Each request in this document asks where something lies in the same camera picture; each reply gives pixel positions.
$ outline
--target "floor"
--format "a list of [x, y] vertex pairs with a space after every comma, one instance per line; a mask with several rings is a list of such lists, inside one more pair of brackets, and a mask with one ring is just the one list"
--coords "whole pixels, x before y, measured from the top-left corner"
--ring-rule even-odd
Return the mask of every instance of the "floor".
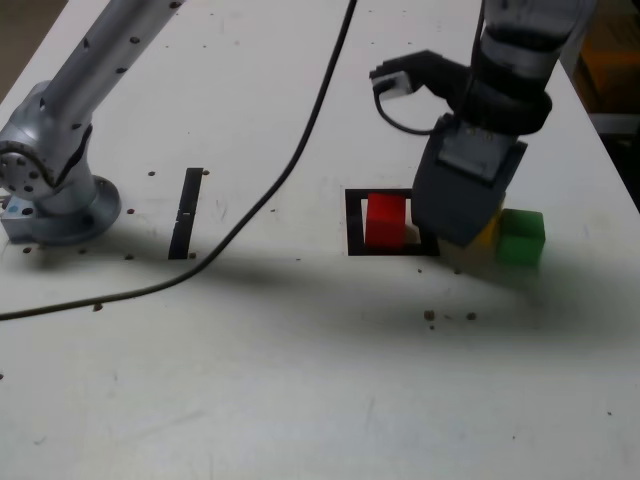
[[66, 3], [67, 0], [0, 0], [0, 102]]

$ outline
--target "white tabletop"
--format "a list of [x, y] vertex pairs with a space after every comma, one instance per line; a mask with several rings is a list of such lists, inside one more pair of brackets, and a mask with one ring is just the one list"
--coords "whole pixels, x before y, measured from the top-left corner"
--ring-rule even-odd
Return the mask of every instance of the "white tabletop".
[[[105, 4], [70, 0], [0, 123]], [[202, 258], [293, 153], [346, 4], [190, 0], [94, 116], [92, 169], [136, 213], [86, 255], [3, 245], [1, 310], [193, 266], [166, 260], [186, 168], [211, 171]], [[467, 62], [478, 7], [361, 0], [301, 163], [218, 262], [1, 323], [0, 478], [638, 478], [640, 222], [559, 67], [506, 202], [544, 213], [537, 275], [346, 255], [344, 189], [410, 187], [425, 145], [376, 115], [369, 70], [425, 48]], [[423, 92], [388, 108], [418, 128], [446, 111]]]

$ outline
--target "black tape strip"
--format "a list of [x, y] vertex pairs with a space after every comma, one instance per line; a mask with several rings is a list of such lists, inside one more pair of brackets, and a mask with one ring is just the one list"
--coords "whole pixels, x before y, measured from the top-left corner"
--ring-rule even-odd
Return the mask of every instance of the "black tape strip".
[[362, 200], [366, 200], [370, 193], [384, 193], [398, 195], [411, 199], [410, 188], [398, 189], [360, 189], [348, 188], [344, 192], [345, 210], [347, 216], [347, 248], [350, 257], [363, 256], [428, 256], [439, 257], [440, 248], [435, 235], [420, 231], [421, 244], [407, 244], [401, 250], [388, 250], [367, 247], [364, 243], [364, 218], [362, 216]]
[[189, 256], [189, 244], [193, 222], [196, 218], [202, 172], [202, 168], [187, 168], [178, 207], [178, 217], [176, 225], [173, 227], [173, 237], [171, 237], [171, 246], [169, 247], [169, 260], [184, 260]]

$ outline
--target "green cube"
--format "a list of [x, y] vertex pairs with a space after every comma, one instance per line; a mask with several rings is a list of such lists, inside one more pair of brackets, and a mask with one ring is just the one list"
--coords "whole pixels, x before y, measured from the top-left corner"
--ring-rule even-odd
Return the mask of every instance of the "green cube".
[[542, 213], [505, 208], [500, 217], [496, 260], [504, 265], [535, 267], [545, 239]]

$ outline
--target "black tape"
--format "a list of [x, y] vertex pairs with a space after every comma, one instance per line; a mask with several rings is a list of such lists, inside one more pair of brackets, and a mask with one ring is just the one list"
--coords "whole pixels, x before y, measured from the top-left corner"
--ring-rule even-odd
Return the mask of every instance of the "black tape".
[[173, 237], [171, 237], [171, 246], [169, 247], [169, 260], [184, 260], [189, 256], [189, 244], [191, 243], [193, 222], [196, 218], [202, 172], [202, 168], [187, 168], [178, 216], [173, 227]]

